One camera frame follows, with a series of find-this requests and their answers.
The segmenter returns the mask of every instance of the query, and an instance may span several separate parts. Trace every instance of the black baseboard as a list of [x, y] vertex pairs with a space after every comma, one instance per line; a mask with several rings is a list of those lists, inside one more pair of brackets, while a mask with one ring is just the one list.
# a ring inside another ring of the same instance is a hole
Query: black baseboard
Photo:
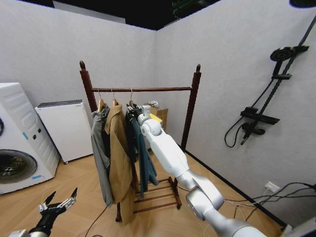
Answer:
[[[208, 167], [206, 164], [204, 164], [202, 161], [200, 161], [196, 156], [194, 156], [192, 153], [188, 152], [187, 150], [185, 150], [185, 152], [191, 156], [193, 159], [195, 159], [197, 162], [199, 162], [201, 165], [203, 165], [206, 169], [208, 169], [210, 172], [212, 172], [214, 175], [216, 175], [220, 180], [222, 180], [224, 183], [226, 183], [229, 187], [231, 187], [232, 189], [234, 189], [237, 193], [239, 193], [240, 195], [242, 195], [245, 199], [247, 199], [249, 202], [254, 203], [255, 200], [252, 199], [251, 197], [249, 197], [247, 194], [245, 194], [242, 190], [240, 190], [239, 188], [237, 188], [235, 185], [233, 185], [232, 183], [230, 183], [227, 179], [225, 179], [223, 176], [221, 176], [219, 173], [217, 173], [216, 171], [214, 171], [213, 169], [211, 169], [210, 167]], [[271, 219], [273, 219], [275, 222], [277, 222], [281, 228], [285, 228], [286, 227], [286, 223], [283, 222], [281, 219], [279, 219], [278, 217], [274, 216], [271, 212], [269, 212], [267, 209], [265, 209], [262, 205], [259, 204], [255, 204], [256, 207], [258, 207], [258, 209], [260, 209], [263, 213], [265, 213], [267, 216], [269, 216]]]

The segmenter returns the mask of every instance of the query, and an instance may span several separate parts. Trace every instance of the rack post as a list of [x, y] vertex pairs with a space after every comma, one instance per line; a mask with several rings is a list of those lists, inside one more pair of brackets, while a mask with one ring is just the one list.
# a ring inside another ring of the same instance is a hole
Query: rack post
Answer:
[[192, 79], [192, 90], [190, 92], [187, 116], [186, 116], [186, 121], [184, 123], [184, 129], [183, 129], [183, 135], [182, 135], [182, 141], [181, 141], [181, 149], [183, 151], [185, 151], [186, 146], [187, 146], [194, 106], [196, 104], [196, 99], [197, 99], [197, 94], [198, 94], [198, 85], [199, 85], [199, 80], [201, 78], [200, 69], [201, 69], [201, 65], [198, 64], [197, 71], [194, 73], [193, 79]]
[[92, 92], [92, 84], [90, 81], [89, 72], [85, 69], [85, 64], [83, 61], [80, 61], [79, 64], [81, 67], [81, 71], [80, 71], [81, 79], [83, 82], [85, 93], [87, 94], [89, 106], [90, 106], [91, 112], [94, 112], [98, 109], [98, 107], [95, 101], [94, 93]]

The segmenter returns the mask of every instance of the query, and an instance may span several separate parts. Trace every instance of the ceiling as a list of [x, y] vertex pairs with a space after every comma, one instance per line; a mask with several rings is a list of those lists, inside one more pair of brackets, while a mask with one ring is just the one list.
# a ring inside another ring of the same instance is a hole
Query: ceiling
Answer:
[[[54, 7], [52, 0], [25, 0]], [[65, 4], [125, 18], [126, 24], [159, 30], [219, 0], [57, 0]]]

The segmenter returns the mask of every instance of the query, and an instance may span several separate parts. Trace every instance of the cardboard box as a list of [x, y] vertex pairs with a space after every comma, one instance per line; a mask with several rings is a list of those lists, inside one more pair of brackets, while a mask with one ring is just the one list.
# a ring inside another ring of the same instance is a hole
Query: cardboard box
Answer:
[[163, 127], [163, 130], [166, 131], [168, 109], [164, 109], [161, 106], [154, 107], [154, 106], [150, 105], [150, 107], [151, 107], [151, 113], [162, 120], [161, 125]]

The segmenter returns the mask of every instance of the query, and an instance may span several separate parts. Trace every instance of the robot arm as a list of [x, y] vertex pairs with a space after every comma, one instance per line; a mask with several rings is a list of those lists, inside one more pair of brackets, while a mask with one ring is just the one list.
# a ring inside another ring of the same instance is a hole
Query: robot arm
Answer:
[[41, 219], [37, 225], [31, 229], [20, 230], [12, 232], [9, 237], [48, 237], [50, 236], [51, 229], [58, 215], [64, 213], [68, 208], [76, 202], [77, 188], [73, 191], [70, 198], [64, 200], [63, 202], [49, 204], [56, 191], [53, 192], [46, 200], [39, 205], [39, 212], [41, 214]]
[[150, 118], [150, 107], [143, 106], [142, 111], [138, 122], [143, 135], [166, 172], [176, 177], [181, 186], [191, 190], [186, 200], [194, 214], [206, 220], [220, 237], [265, 237], [249, 223], [228, 219], [217, 211], [224, 203], [223, 196], [209, 179], [190, 170], [187, 157], [177, 143], [164, 132], [158, 121]]

